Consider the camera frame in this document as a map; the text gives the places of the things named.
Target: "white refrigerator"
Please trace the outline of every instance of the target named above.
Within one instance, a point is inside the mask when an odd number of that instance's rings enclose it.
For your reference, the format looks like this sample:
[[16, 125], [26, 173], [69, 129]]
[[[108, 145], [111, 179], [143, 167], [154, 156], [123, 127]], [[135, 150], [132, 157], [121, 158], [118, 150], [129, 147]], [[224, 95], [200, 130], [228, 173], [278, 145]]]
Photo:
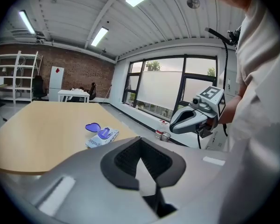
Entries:
[[52, 66], [49, 83], [49, 101], [58, 101], [58, 92], [61, 90], [64, 68]]

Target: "white shelf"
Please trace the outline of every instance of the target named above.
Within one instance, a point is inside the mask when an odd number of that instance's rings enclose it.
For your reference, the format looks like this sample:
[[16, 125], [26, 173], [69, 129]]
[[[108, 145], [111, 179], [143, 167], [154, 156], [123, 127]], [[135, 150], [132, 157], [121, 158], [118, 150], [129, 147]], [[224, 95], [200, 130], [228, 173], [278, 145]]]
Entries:
[[[10, 58], [16, 58], [18, 54], [3, 54], [0, 55], [0, 59], [10, 59]], [[36, 54], [20, 54], [20, 58], [28, 58], [28, 59], [35, 59]]]
[[15, 65], [0, 65], [0, 68], [2, 67], [15, 67]]
[[23, 90], [23, 91], [30, 91], [31, 90], [30, 87], [16, 87], [15, 89], [16, 90]]
[[14, 100], [13, 96], [9, 96], [9, 95], [1, 95], [0, 99], [4, 99], [4, 100]]
[[[4, 59], [14, 59], [14, 65], [5, 65]], [[33, 59], [33, 64], [28, 63], [29, 65], [26, 65], [26, 61], [30, 59]], [[30, 82], [30, 86], [22, 86], [22, 81], [23, 79], [28, 79], [32, 80], [33, 79], [33, 74], [31, 74], [29, 77], [23, 76], [24, 75], [24, 69], [36, 69], [37, 74], [39, 74], [40, 68], [42, 64], [42, 56], [38, 55], [38, 51], [35, 54], [22, 54], [21, 51], [19, 50], [17, 54], [3, 54], [0, 55], [0, 68], [5, 68], [5, 67], [10, 67], [11, 69], [14, 69], [13, 75], [12, 76], [0, 76], [0, 78], [10, 78], [13, 79], [13, 85], [7, 85], [7, 86], [2, 86], [0, 87], [1, 89], [4, 89], [5, 91], [7, 90], [12, 90], [13, 93], [11, 94], [10, 92], [3, 92], [1, 95], [1, 99], [5, 100], [12, 100], [15, 104], [16, 101], [29, 101], [31, 102], [31, 95], [32, 95], [32, 82]], [[22, 97], [24, 94], [23, 91], [28, 91], [29, 98], [27, 97]]]
[[0, 78], [13, 78], [13, 77], [0, 77]]
[[12, 90], [13, 86], [12, 85], [2, 86], [2, 87], [0, 87], [0, 89]]
[[30, 98], [25, 98], [25, 97], [18, 97], [18, 98], [15, 98], [16, 101], [31, 101]]
[[24, 57], [24, 58], [30, 58], [30, 59], [35, 59], [35, 56], [36, 56], [36, 54], [21, 54], [20, 56], [22, 56], [22, 57]]
[[9, 58], [16, 58], [17, 56], [18, 56], [18, 54], [3, 54], [3, 55], [0, 55], [0, 58], [9, 59]]
[[15, 77], [17, 79], [31, 79], [32, 77]]
[[17, 68], [33, 68], [33, 65], [18, 65]]

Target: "blue object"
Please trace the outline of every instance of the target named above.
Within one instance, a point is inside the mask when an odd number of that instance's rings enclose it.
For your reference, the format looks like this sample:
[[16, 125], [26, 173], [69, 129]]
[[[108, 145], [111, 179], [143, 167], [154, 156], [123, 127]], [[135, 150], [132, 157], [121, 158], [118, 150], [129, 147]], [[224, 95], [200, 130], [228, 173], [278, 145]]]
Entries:
[[108, 139], [113, 133], [109, 133], [110, 129], [109, 128], [104, 128], [103, 130], [98, 132], [98, 136], [103, 139], [106, 140]]
[[101, 130], [101, 126], [98, 123], [91, 123], [85, 126], [85, 129], [87, 129], [90, 132], [99, 132]]

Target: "floor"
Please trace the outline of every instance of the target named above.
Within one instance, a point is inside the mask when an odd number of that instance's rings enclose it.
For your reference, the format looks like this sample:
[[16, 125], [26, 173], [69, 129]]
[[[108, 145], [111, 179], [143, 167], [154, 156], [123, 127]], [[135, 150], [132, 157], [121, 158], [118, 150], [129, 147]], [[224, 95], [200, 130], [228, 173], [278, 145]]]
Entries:
[[[5, 105], [0, 107], [0, 127], [5, 123], [2, 118], [6, 118], [7, 120], [10, 119], [19, 110], [27, 105], [27, 103], [17, 103], [16, 105], [14, 105], [12, 102], [4, 103]], [[154, 139], [154, 132], [130, 119], [117, 109], [113, 108], [110, 105], [102, 105], [102, 107], [139, 136], [146, 137], [150, 140]], [[39, 177], [40, 176], [35, 175], [15, 175], [0, 172], [0, 181], [18, 194], [22, 194], [24, 190], [33, 182], [35, 182]]]

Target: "bottle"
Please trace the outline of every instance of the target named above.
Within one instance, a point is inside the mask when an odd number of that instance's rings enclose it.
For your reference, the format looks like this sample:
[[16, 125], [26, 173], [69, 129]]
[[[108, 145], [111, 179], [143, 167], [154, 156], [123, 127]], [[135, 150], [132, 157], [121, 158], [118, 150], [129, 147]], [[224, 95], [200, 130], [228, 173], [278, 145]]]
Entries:
[[155, 131], [155, 136], [154, 136], [157, 140], [161, 139], [161, 136], [162, 136], [163, 132], [165, 131], [166, 124], [167, 123], [164, 120], [160, 120], [159, 125]]

